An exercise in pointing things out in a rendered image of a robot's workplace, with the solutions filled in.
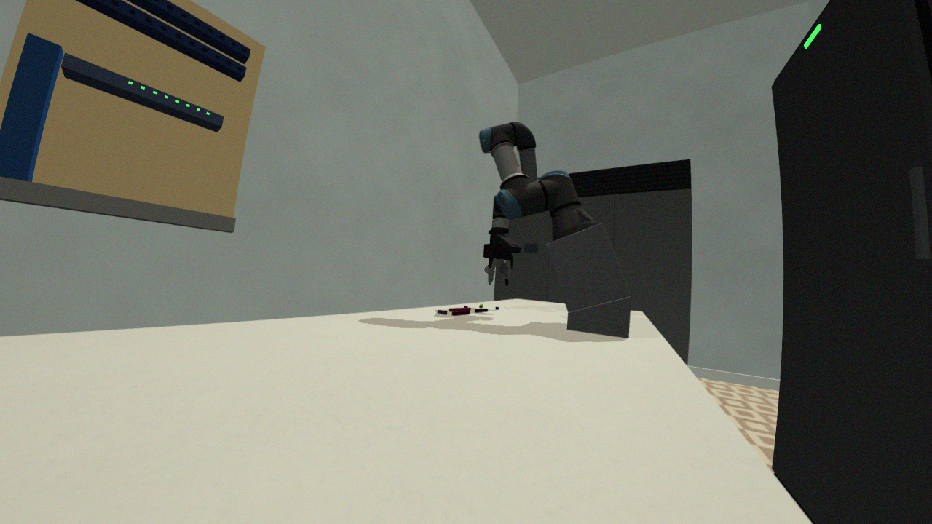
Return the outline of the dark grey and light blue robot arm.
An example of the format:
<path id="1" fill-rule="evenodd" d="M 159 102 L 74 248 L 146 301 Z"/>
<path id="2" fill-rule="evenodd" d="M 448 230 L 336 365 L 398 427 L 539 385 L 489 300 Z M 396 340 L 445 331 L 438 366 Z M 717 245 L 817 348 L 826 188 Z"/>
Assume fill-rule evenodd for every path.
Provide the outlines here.
<path id="1" fill-rule="evenodd" d="M 479 140 L 482 152 L 491 152 L 502 177 L 500 191 L 494 196 L 492 228 L 508 229 L 508 219 L 545 211 L 553 220 L 553 241 L 596 225 L 580 204 L 566 170 L 551 170 L 538 180 L 536 142 L 525 124 L 511 122 L 485 128 Z M 514 146 L 519 151 L 521 168 Z"/>

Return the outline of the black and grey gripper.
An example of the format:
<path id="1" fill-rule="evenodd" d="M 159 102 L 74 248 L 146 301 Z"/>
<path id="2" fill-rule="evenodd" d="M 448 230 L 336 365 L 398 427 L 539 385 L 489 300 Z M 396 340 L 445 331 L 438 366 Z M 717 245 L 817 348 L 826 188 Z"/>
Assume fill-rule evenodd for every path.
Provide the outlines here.
<path id="1" fill-rule="evenodd" d="M 499 272 L 506 276 L 505 283 L 508 285 L 510 279 L 510 270 L 513 266 L 513 257 L 507 249 L 505 249 L 499 242 L 495 241 L 496 234 L 508 234 L 509 229 L 507 228 L 491 228 L 489 230 L 490 243 L 485 244 L 485 251 L 483 252 L 483 257 L 489 259 L 489 265 L 485 266 L 485 272 L 487 273 L 487 281 L 491 285 L 494 279 L 494 269 L 498 265 L 497 259 L 502 260 L 502 266 L 499 268 Z"/>

